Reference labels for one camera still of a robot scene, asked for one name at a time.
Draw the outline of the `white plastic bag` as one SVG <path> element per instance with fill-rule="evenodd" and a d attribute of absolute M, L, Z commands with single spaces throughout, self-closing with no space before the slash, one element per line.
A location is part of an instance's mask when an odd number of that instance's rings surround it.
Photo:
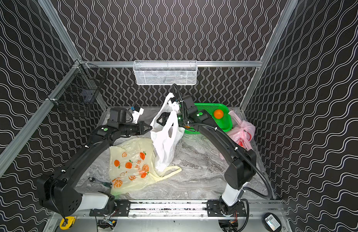
<path fill-rule="evenodd" d="M 174 159 L 175 148 L 179 140 L 184 135 L 184 129 L 181 127 L 168 127 L 161 126 L 156 123 L 156 120 L 162 113 L 169 113 L 175 111 L 179 113 L 179 103 L 172 101 L 174 98 L 173 93 L 169 93 L 157 115 L 153 118 L 151 126 L 153 129 L 150 131 L 151 139 L 157 153 L 155 159 L 155 168 L 159 172 L 163 172 Z"/>

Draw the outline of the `pink plastic bag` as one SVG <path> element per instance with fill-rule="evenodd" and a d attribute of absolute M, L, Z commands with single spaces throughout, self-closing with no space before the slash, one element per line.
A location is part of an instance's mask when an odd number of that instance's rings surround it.
<path fill-rule="evenodd" d="M 239 146 L 246 150 L 252 150 L 251 140 L 254 137 L 255 126 L 246 120 L 242 120 L 234 111 L 228 113 L 230 120 L 220 119 L 221 129 L 228 129 L 228 136 Z"/>

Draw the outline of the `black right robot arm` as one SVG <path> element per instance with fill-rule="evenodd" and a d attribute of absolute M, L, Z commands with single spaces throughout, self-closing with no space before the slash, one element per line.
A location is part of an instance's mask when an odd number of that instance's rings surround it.
<path fill-rule="evenodd" d="M 225 158 L 228 168 L 224 173 L 227 182 L 222 196 L 219 198 L 220 213 L 232 215 L 238 202 L 242 199 L 244 191 L 250 191 L 257 196 L 272 200 L 273 193 L 267 178 L 256 167 L 257 155 L 253 150 L 246 150 L 238 145 L 224 132 L 213 117 L 206 110 L 198 110 L 191 96 L 182 96 L 178 85 L 173 84 L 174 96 L 169 97 L 179 104 L 180 113 L 174 122 L 179 127 L 188 131 L 197 131 L 204 135 Z M 255 176 L 259 175 L 267 188 L 267 194 L 248 187 L 247 184 Z"/>

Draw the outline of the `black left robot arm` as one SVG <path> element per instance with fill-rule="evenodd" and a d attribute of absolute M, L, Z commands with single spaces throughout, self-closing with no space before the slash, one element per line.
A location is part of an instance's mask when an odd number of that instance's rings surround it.
<path fill-rule="evenodd" d="M 132 116 L 127 109 L 112 108 L 107 123 L 96 127 L 84 147 L 52 174 L 37 179 L 38 199 L 42 207 L 64 218 L 83 210 L 91 210 L 95 217 L 115 212 L 114 196 L 102 192 L 80 193 L 74 187 L 97 157 L 116 140 L 144 135 L 152 130 L 149 124 L 143 121 L 133 123 L 127 116 Z"/>

